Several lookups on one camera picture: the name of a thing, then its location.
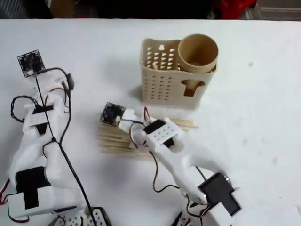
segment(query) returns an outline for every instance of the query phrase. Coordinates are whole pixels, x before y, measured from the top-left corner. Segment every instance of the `circuit board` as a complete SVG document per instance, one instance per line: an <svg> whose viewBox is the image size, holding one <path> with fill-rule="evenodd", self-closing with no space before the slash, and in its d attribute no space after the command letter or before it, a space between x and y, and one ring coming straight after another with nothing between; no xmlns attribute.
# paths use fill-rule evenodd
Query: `circuit board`
<svg viewBox="0 0 301 226"><path fill-rule="evenodd" d="M99 121L112 126L118 126L120 121L116 119L118 116L121 119L125 110L125 107L108 102Z"/></svg>
<svg viewBox="0 0 301 226"><path fill-rule="evenodd" d="M25 78L35 76L38 72L45 69L38 50L18 56L18 61Z"/></svg>

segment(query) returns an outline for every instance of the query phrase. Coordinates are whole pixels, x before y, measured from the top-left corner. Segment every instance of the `white table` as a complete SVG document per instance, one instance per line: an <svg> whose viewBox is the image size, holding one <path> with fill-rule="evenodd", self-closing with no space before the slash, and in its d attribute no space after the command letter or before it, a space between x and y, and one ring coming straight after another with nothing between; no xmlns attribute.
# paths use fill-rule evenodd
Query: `white table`
<svg viewBox="0 0 301 226"><path fill-rule="evenodd" d="M197 112L152 109L194 117L196 145L222 163L241 191L243 212L233 226L301 223L301 23L175 20L0 21L0 181L18 148L21 124L10 102L29 94L17 56L39 49L46 67L73 74L73 117L64 142L88 197L105 207L114 226L168 226L184 206L170 189L153 192L152 161L101 153L98 120L107 101L139 107L139 54L144 38L181 39L192 33L214 38L220 54ZM16 114L23 113L22 104ZM172 182L160 166L157 186ZM9 225L0 207L1 225ZM46 224L45 216L31 225Z"/></svg>

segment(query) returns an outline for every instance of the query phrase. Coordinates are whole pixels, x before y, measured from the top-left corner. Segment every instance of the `beige cup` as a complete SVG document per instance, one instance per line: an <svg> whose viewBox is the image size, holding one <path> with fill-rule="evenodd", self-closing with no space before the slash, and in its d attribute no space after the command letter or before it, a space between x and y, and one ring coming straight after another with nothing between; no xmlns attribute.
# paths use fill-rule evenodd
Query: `beige cup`
<svg viewBox="0 0 301 226"><path fill-rule="evenodd" d="M182 39L178 54L181 71L205 74L216 66L218 47L212 38L204 34L192 34ZM195 90L198 83L198 81L187 80L185 85L188 89Z"/></svg>

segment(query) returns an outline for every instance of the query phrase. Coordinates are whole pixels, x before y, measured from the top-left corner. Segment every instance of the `beige basket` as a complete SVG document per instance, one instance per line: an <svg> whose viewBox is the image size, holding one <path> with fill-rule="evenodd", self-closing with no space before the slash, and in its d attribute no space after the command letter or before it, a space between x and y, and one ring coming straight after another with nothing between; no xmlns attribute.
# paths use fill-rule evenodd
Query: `beige basket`
<svg viewBox="0 0 301 226"><path fill-rule="evenodd" d="M180 42L153 39L142 42L140 64L145 104L189 109L199 106L216 70L216 63L209 73L181 71L178 53ZM191 84L195 85L194 89L188 89Z"/></svg>

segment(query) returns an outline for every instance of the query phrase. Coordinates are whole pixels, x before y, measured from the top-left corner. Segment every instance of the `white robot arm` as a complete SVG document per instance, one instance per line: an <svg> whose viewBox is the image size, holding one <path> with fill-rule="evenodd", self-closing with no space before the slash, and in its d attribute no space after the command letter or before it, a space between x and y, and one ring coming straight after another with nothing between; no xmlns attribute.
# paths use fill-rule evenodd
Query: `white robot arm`
<svg viewBox="0 0 301 226"><path fill-rule="evenodd" d="M129 133L133 148L151 152L169 170L188 200L206 206L196 217L203 216L206 209L218 226L231 225L241 207L233 197L234 189L229 179L213 161L210 153L193 145L189 136L169 118L156 120L139 117L131 109L108 103L101 121ZM206 169L212 176L197 186L189 177L191 166Z"/></svg>
<svg viewBox="0 0 301 226"><path fill-rule="evenodd" d="M48 73L39 75L39 84L46 108L42 107L36 87L33 99L38 105L25 105L23 137L8 170L9 180L17 191L8 197L10 215L14 218L84 207L81 191L72 180L58 143L52 139L61 138L68 121L64 87Z"/></svg>

